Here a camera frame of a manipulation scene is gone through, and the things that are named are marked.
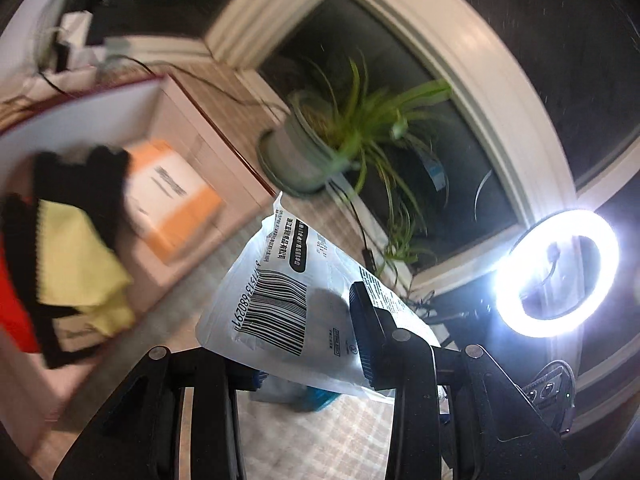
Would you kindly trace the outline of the red soft item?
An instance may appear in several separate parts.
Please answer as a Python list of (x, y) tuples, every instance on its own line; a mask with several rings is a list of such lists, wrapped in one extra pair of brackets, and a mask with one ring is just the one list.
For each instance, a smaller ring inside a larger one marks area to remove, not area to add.
[(0, 322), (21, 351), (32, 354), (40, 352), (32, 321), (18, 299), (9, 277), (4, 248), (1, 248), (0, 260)]

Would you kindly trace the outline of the dark red storage box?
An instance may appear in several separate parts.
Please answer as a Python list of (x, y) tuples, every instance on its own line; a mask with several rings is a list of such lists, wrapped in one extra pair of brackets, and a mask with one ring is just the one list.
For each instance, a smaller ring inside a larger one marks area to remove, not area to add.
[(149, 348), (168, 341), (203, 307), (224, 275), (215, 266), (200, 282), (191, 272), (212, 252), (244, 240), (269, 209), (276, 190), (262, 175), (256, 143), (280, 113), (233, 102), (204, 84), (165, 76), (126, 82), (73, 101), (52, 99), (32, 117), (1, 131), (1, 183), (22, 182), (26, 162), (39, 152), (81, 158), (96, 145), (168, 144), (171, 151), (146, 166), (125, 188), (127, 212), (165, 218), (169, 202), (184, 204), (192, 191), (178, 169), (191, 167), (221, 205), (174, 256), (158, 258), (146, 231), (129, 219), (118, 228), (116, 252), (131, 276), (127, 298), (136, 322), (89, 359), (50, 370), (41, 356), (1, 344), (1, 420), (18, 449), (32, 455), (74, 396), (91, 411)]

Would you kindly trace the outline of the blue collapsible funnel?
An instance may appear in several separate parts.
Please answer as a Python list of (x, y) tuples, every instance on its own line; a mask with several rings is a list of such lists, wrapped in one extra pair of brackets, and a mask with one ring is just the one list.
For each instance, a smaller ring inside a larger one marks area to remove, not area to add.
[(289, 382), (272, 375), (266, 376), (262, 385), (250, 394), (253, 401), (283, 404), (293, 411), (304, 413), (320, 412), (339, 396), (337, 392)]

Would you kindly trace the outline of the black fuzzy glove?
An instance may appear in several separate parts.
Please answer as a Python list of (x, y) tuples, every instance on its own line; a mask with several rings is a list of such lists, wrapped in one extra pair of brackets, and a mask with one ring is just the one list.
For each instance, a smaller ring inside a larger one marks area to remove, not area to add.
[(88, 358), (134, 324), (132, 278), (115, 252), (129, 163), (104, 145), (76, 164), (40, 152), (29, 197), (3, 200), (6, 268), (47, 367)]

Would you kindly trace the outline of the orange white box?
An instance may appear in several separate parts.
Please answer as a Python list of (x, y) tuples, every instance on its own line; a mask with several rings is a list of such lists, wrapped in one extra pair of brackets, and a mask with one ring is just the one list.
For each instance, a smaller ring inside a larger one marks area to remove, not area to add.
[(155, 257), (172, 263), (210, 228), (224, 201), (168, 142), (147, 140), (127, 152), (129, 223)]

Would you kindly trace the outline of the yellow-green microfiber cloth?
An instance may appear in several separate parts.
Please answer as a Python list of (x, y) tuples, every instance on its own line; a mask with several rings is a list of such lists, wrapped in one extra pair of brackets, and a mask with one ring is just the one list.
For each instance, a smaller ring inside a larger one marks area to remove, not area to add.
[(82, 209), (38, 202), (36, 268), (40, 304), (70, 307), (107, 337), (134, 325), (126, 297), (132, 277)]

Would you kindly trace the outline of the white plastic pouch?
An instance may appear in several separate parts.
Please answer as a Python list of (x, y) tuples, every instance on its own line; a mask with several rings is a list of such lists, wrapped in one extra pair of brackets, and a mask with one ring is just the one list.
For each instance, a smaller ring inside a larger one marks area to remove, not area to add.
[(374, 396), (349, 315), (356, 282), (398, 327), (438, 343), (392, 290), (275, 202), (222, 279), (196, 338), (211, 352), (289, 382)]

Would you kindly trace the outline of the white window frame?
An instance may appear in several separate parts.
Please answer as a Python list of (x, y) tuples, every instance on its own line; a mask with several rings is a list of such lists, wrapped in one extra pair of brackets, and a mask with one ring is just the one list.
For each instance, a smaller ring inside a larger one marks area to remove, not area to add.
[(482, 144), (475, 185), (498, 183), (503, 232), (572, 207), (612, 223), (620, 270), (599, 312), (570, 335), (576, 434), (639, 405), (639, 34), (624, 0), (356, 0), (449, 84)]

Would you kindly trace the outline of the white charger adapter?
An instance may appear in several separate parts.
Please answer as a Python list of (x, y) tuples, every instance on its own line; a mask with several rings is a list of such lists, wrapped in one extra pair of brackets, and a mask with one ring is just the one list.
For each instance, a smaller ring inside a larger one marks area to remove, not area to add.
[(89, 11), (62, 15), (54, 36), (55, 73), (98, 67), (105, 61), (106, 47), (88, 45), (92, 19)]

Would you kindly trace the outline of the potted spider plant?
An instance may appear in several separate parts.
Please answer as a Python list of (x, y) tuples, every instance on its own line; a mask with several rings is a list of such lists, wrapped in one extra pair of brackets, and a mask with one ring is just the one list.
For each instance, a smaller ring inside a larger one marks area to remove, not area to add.
[(259, 165), (279, 190), (296, 197), (314, 195), (341, 174), (355, 171), (357, 179), (345, 196), (347, 203), (361, 193), (369, 174), (375, 174), (386, 199), (387, 240), (378, 248), (381, 262), (374, 270), (376, 274), (391, 270), (398, 281), (399, 263), (408, 266), (433, 252), (413, 243), (416, 234), (428, 232), (427, 216), (385, 149), (434, 156), (433, 143), (412, 133), (410, 127), (435, 118), (428, 109), (450, 98), (450, 84), (435, 79), (400, 93), (372, 90), (367, 63), (350, 58), (350, 86), (340, 100), (326, 73), (317, 63), (311, 66), (328, 95), (305, 90), (291, 93), (282, 124), (260, 136)]

